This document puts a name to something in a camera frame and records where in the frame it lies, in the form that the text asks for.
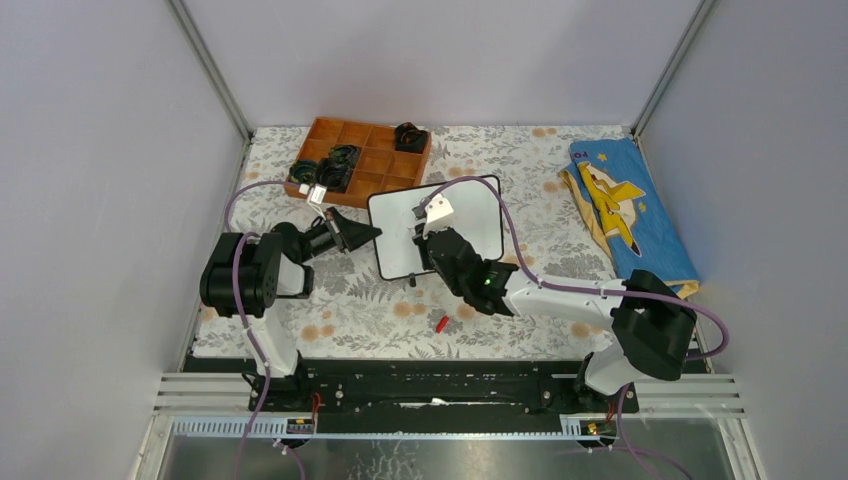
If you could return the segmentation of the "black tape roll left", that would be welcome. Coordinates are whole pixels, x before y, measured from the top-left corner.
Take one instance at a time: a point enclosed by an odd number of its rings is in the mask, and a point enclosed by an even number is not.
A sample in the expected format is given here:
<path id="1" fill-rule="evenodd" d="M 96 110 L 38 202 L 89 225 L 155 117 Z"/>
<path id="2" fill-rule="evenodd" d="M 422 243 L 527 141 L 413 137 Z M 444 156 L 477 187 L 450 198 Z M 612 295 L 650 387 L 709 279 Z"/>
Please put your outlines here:
<path id="1" fill-rule="evenodd" d="M 314 160 L 296 160 L 289 168 L 288 181 L 298 185 L 312 186 L 317 181 L 318 163 Z"/>

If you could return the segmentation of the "small black-framed whiteboard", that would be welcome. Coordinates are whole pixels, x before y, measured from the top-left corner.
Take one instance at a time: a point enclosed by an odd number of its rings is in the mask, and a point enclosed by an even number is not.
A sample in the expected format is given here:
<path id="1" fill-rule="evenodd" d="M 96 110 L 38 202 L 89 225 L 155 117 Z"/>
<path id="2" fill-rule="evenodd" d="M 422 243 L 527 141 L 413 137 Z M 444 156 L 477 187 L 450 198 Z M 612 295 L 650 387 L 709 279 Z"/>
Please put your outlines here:
<path id="1" fill-rule="evenodd" d="M 500 179 L 485 175 L 488 183 L 460 182 L 442 192 L 454 211 L 451 227 L 463 236 L 484 259 L 499 260 L 504 255 L 504 220 L 500 205 L 491 189 L 500 189 Z M 433 272 L 425 268 L 420 249 L 413 236 L 424 221 L 415 217 L 413 209 L 421 200 L 438 189 L 429 184 L 396 191 L 377 193 L 367 200 L 373 227 L 382 230 L 374 240 L 378 272 L 384 280 L 407 280 L 410 276 Z"/>

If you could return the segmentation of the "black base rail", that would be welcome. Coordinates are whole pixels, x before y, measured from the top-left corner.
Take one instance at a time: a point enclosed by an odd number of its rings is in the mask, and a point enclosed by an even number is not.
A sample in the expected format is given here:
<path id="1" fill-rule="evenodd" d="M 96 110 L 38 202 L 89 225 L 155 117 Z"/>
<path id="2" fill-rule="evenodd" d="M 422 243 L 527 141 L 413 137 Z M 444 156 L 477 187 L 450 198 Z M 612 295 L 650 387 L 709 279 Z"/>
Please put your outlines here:
<path id="1" fill-rule="evenodd" d="M 162 379 L 157 404 L 195 413 L 244 413 L 229 435 L 310 438 L 559 436 L 592 438 L 644 406 L 634 387 L 590 390 L 577 361 L 302 361 L 266 379 L 252 363 L 198 361 Z"/>

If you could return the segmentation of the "black tape roll lower middle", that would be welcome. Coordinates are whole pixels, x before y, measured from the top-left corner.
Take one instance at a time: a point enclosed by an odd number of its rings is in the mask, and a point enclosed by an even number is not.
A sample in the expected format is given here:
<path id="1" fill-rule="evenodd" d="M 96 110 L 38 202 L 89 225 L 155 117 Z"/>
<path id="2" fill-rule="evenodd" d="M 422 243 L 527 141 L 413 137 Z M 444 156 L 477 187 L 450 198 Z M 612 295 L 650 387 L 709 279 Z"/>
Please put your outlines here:
<path id="1" fill-rule="evenodd" d="M 324 186 L 329 192 L 345 193 L 354 169 L 346 162 L 330 158 L 322 159 L 315 171 L 315 182 Z"/>

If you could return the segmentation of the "left aluminium frame post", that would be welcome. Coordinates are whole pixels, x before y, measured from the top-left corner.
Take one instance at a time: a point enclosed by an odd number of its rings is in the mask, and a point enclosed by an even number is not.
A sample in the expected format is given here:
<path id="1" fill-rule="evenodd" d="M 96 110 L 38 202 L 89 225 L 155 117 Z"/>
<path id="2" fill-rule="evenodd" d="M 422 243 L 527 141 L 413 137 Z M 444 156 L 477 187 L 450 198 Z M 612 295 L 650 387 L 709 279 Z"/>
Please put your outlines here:
<path id="1" fill-rule="evenodd" d="M 242 140 L 249 142 L 253 136 L 252 129 L 207 46 L 188 5 L 183 0 L 166 0 L 165 3 L 231 124 Z"/>

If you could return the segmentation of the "right aluminium frame post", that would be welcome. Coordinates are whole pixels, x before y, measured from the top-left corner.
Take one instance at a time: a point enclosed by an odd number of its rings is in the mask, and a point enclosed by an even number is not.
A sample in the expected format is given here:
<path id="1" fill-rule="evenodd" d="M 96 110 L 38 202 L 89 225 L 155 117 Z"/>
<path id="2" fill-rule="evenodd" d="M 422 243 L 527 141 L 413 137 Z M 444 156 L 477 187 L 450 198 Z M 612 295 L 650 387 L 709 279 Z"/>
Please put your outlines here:
<path id="1" fill-rule="evenodd" d="M 652 89 L 648 100 L 631 126 L 630 135 L 632 137 L 638 138 L 646 130 L 650 120 L 654 116 L 665 93 L 675 79 L 678 70 L 682 66 L 693 44 L 719 4 L 719 0 L 700 0 L 698 2 L 694 13 L 683 31 L 683 34 L 678 40 L 658 81 Z"/>

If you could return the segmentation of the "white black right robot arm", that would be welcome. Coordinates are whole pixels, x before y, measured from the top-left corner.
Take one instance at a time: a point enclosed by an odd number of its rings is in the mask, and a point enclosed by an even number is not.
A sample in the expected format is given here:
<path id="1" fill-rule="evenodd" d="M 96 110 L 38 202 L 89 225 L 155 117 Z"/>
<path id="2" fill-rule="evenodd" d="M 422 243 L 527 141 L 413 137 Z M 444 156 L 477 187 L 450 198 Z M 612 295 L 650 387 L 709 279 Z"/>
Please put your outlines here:
<path id="1" fill-rule="evenodd" d="M 573 386 L 583 410 L 601 410 L 641 377 L 676 381 L 683 373 L 696 315 L 651 272 L 607 283 L 534 280 L 515 264 L 481 257 L 452 228 L 418 232 L 413 242 L 423 264 L 479 313 L 557 317 L 610 332 L 613 343 L 584 359 Z"/>

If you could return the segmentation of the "blue yellow cartoon cloth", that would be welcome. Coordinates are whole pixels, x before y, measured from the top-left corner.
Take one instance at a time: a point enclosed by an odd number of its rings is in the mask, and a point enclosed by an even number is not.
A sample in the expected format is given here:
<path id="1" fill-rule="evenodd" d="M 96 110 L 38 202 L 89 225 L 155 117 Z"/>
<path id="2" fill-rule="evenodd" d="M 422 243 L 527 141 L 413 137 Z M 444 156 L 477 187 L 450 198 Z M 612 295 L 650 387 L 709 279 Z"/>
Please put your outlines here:
<path id="1" fill-rule="evenodd" d="M 699 275 L 636 143 L 628 138 L 576 141 L 569 154 L 559 177 L 617 276 L 646 270 L 682 299 L 697 293 Z"/>

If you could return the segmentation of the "black tape roll top right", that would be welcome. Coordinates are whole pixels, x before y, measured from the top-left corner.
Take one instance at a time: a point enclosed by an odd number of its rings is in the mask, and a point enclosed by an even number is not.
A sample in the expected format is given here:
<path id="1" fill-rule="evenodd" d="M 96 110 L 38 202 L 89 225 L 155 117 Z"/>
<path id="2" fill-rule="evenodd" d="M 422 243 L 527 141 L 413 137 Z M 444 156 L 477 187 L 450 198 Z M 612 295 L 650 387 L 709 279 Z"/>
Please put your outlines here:
<path id="1" fill-rule="evenodd" d="M 404 122 L 394 129 L 394 149 L 405 153 L 421 154 L 430 135 L 426 130 L 417 128 L 411 122 Z"/>

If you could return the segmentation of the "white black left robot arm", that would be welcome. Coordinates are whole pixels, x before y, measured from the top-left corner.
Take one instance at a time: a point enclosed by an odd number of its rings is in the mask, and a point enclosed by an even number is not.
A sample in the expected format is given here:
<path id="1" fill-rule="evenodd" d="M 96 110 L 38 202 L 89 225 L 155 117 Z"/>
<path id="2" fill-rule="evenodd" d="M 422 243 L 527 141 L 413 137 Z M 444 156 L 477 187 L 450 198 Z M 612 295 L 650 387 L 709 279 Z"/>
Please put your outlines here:
<path id="1" fill-rule="evenodd" d="M 219 236 L 200 277 L 201 302 L 221 317 L 240 320 L 256 363 L 251 383 L 257 390 L 272 390 L 272 398 L 285 410 L 304 407 L 311 387 L 301 366 L 302 355 L 274 303 L 310 296 L 315 273 L 307 261 L 330 250 L 355 251 L 381 234 L 380 228 L 351 220 L 330 207 L 304 231 L 281 222 L 264 234 L 224 232 Z"/>

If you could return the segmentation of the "orange compartment tray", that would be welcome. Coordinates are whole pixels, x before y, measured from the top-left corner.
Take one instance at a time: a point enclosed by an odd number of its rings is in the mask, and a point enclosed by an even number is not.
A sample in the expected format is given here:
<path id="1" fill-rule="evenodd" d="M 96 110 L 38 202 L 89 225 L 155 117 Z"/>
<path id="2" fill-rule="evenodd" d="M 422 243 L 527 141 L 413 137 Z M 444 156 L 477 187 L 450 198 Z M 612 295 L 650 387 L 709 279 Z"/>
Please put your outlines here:
<path id="1" fill-rule="evenodd" d="M 294 162 L 309 159 L 319 163 L 328 158 L 329 151 L 336 145 L 359 146 L 360 157 L 346 192 L 327 190 L 324 201 L 364 208 L 373 194 L 407 189 L 421 183 L 432 145 L 432 134 L 426 130 L 430 138 L 421 154 L 400 152 L 394 149 L 394 129 L 397 126 L 317 117 Z M 304 199 L 305 196 L 298 192 L 299 185 L 288 181 L 289 168 L 285 171 L 285 192 L 292 198 Z"/>

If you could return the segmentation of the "aluminium frame post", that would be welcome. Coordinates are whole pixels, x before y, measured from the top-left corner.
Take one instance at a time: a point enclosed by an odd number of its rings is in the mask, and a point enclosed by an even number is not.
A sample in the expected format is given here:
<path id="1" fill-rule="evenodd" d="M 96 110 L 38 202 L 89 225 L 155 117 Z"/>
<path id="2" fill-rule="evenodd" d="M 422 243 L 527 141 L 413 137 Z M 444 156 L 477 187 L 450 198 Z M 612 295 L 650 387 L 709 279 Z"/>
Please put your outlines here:
<path id="1" fill-rule="evenodd" d="M 166 0 L 165 3 L 231 124 L 242 140 L 249 142 L 253 136 L 252 129 L 207 46 L 188 5 L 183 0 Z"/>
<path id="2" fill-rule="evenodd" d="M 678 70 L 682 66 L 693 44 L 719 4 L 719 0 L 700 0 L 698 2 L 694 13 L 683 31 L 683 34 L 678 40 L 658 81 L 652 89 L 648 100 L 631 126 L 630 135 L 632 137 L 638 138 L 646 130 L 650 120 L 654 116 L 665 93 L 675 79 Z"/>

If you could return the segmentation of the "red marker cap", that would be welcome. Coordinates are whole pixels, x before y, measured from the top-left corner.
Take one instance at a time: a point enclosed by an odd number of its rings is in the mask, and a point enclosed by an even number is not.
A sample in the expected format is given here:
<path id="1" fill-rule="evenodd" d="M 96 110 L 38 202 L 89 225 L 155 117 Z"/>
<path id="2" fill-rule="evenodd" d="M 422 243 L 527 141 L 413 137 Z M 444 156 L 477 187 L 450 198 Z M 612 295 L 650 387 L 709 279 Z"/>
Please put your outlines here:
<path id="1" fill-rule="evenodd" d="M 445 329 L 445 327 L 447 326 L 449 320 L 450 320 L 450 318 L 448 316 L 443 316 L 440 319 L 440 321 L 438 322 L 438 324 L 436 325 L 435 331 L 437 333 L 441 333 Z"/>

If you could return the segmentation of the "black tape roll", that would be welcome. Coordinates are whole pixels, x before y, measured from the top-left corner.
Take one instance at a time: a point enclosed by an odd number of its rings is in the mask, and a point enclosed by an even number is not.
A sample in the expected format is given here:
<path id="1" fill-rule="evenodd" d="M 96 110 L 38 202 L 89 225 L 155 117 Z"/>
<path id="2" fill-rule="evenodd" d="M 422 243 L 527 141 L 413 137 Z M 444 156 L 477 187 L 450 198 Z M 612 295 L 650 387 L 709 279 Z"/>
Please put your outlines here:
<path id="1" fill-rule="evenodd" d="M 296 160 L 289 168 L 288 181 L 298 185 L 312 186 L 317 181 L 318 163 L 314 160 Z"/>
<path id="2" fill-rule="evenodd" d="M 430 135 L 426 130 L 417 128 L 411 122 L 404 122 L 394 129 L 394 149 L 405 153 L 421 154 Z"/>
<path id="3" fill-rule="evenodd" d="M 334 164 L 354 169 L 358 163 L 361 148 L 356 145 L 336 145 L 328 153 L 328 159 Z"/>
<path id="4" fill-rule="evenodd" d="M 329 192 L 345 193 L 354 169 L 346 162 L 330 158 L 322 159 L 315 171 L 315 182 L 324 186 Z"/>

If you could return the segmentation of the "black tape roll upper middle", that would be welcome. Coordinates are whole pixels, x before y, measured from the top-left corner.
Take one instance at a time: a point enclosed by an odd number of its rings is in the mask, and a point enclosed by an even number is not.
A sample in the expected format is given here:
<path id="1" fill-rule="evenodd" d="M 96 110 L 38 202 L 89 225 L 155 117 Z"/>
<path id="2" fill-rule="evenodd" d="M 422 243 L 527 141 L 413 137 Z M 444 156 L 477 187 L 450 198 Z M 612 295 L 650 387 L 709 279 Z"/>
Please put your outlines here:
<path id="1" fill-rule="evenodd" d="M 328 153 L 328 159 L 334 164 L 354 169 L 358 163 L 361 148 L 356 145 L 336 145 Z"/>

